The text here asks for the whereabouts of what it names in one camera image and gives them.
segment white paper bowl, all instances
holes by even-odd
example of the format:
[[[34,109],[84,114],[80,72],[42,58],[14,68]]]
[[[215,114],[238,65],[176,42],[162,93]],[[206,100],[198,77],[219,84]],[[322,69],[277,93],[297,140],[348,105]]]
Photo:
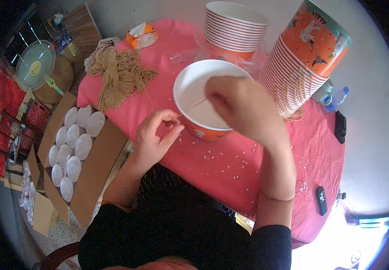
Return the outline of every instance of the white paper bowl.
[[[53,167],[58,162],[58,147],[56,145],[53,145],[51,147],[51,150],[49,151],[49,166]]]
[[[76,145],[74,146],[75,155],[81,160],[86,159],[92,145],[93,141],[90,135],[87,133],[80,135],[78,141],[76,141]]]
[[[69,128],[71,125],[73,125],[76,121],[77,115],[78,115],[78,109],[76,107],[73,107],[70,110],[68,110],[64,118],[64,126]]]
[[[67,177],[69,177],[72,182],[76,182],[79,178],[81,169],[82,161],[74,155],[67,163]]]
[[[88,105],[85,108],[79,108],[78,114],[76,115],[76,123],[79,127],[85,128],[87,125],[87,120],[91,115],[91,106]]]
[[[68,159],[73,155],[73,149],[70,149],[67,144],[63,144],[58,151],[58,165],[61,168],[67,167]]]
[[[210,2],[207,9],[219,16],[236,20],[245,24],[268,25],[268,19],[265,15],[244,5],[230,2]]]
[[[68,177],[62,178],[60,192],[65,201],[70,202],[72,200],[73,182]]]
[[[60,148],[65,143],[65,136],[67,135],[67,127],[61,127],[58,132],[57,136],[55,137],[55,145]]]
[[[100,131],[102,130],[104,124],[105,115],[100,111],[96,111],[88,118],[86,127],[87,133],[91,137],[97,137],[97,135],[99,135]]]
[[[85,130],[81,129],[77,124],[71,125],[71,127],[69,127],[67,130],[67,135],[65,137],[65,143],[67,144],[68,147],[74,148],[79,136],[84,134],[84,133],[85,133]]]
[[[57,164],[52,168],[51,178],[52,183],[54,183],[56,187],[59,187],[62,180],[62,168],[60,165]]]

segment white plastic cup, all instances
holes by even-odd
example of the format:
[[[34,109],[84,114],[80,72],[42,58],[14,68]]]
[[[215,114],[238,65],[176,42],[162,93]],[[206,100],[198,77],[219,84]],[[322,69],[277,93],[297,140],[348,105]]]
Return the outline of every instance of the white plastic cup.
[[[79,108],[76,115],[76,123],[79,127],[85,128],[87,126],[87,120],[91,116],[91,106],[88,105],[85,108]]]
[[[84,134],[84,133],[85,133],[85,130],[80,128],[77,124],[71,125],[71,127],[69,127],[67,130],[67,135],[65,137],[65,143],[67,144],[68,147],[74,148],[79,136]]]
[[[91,150],[93,141],[87,133],[79,136],[74,146],[74,153],[80,160],[85,160]]]
[[[54,183],[54,186],[59,187],[61,184],[62,180],[62,168],[60,165],[55,165],[52,168],[51,172],[51,178],[52,178],[52,183]]]
[[[58,147],[56,145],[53,145],[51,147],[51,150],[49,151],[49,165],[51,167],[55,166],[58,162]]]
[[[64,200],[66,200],[67,202],[70,202],[72,200],[73,182],[68,177],[62,178],[60,191],[61,196]]]
[[[79,178],[80,170],[82,169],[82,161],[77,157],[71,157],[67,162],[67,177],[72,182],[76,182]]]
[[[64,126],[69,128],[71,125],[73,125],[76,122],[77,115],[78,115],[78,109],[76,107],[73,107],[70,110],[68,110],[64,118]]]
[[[73,155],[73,149],[70,149],[67,144],[63,144],[58,151],[58,165],[61,168],[67,168],[67,162]]]
[[[61,127],[58,132],[57,136],[55,137],[55,145],[60,148],[65,143],[65,137],[67,135],[67,127]]]
[[[97,135],[99,135],[100,131],[102,130],[104,124],[105,115],[100,111],[96,111],[87,120],[87,133],[91,137],[97,137]]]

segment person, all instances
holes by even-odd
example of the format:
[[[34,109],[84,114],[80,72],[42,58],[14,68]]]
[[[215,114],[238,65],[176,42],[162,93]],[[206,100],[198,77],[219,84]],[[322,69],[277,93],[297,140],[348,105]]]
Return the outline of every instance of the person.
[[[290,269],[296,170],[284,121],[252,79],[214,76],[205,94],[230,127],[264,147],[252,234],[156,164],[184,129],[176,112],[163,109],[138,126],[133,153],[106,189],[80,241],[82,269]],[[163,122],[170,131],[160,138]]]

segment black remote control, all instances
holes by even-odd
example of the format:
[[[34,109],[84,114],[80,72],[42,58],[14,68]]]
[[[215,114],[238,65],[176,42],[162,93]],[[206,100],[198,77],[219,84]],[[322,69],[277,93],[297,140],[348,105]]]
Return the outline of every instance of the black remote control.
[[[316,188],[316,197],[317,197],[317,204],[319,205],[319,213],[321,214],[321,216],[325,216],[325,214],[328,212],[328,209],[327,209],[327,199],[325,197],[324,187]]]

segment water bottle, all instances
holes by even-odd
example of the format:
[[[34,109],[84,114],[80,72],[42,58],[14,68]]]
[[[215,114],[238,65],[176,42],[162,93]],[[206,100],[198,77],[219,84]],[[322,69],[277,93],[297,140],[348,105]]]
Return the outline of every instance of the water bottle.
[[[349,88],[345,86],[342,89],[333,90],[331,96],[322,101],[322,105],[327,113],[334,111],[344,102],[346,96],[350,93]]]

